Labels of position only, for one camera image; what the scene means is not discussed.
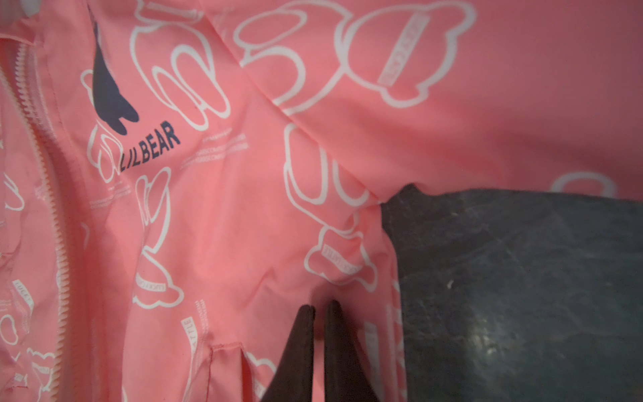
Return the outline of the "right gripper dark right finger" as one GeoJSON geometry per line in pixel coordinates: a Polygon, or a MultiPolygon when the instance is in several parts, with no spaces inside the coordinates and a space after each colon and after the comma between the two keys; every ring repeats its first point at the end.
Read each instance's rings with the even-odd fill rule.
{"type": "Polygon", "coordinates": [[[325,319],[324,386],[326,402],[378,401],[336,300],[329,303],[325,319]]]}

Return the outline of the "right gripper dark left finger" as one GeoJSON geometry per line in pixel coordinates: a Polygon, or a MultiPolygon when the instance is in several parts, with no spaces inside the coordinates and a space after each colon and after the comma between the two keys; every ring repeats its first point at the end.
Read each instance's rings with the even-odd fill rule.
{"type": "Polygon", "coordinates": [[[315,308],[301,306],[276,373],[262,402],[311,402],[314,369],[315,308]]]}

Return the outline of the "pink hooded rain jacket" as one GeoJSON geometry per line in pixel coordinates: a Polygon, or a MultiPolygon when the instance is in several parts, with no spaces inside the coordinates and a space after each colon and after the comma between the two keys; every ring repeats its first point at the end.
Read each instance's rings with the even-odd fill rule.
{"type": "Polygon", "coordinates": [[[4,1],[1,398],[259,401],[341,304],[408,388],[382,206],[642,198],[639,1],[4,1]]]}

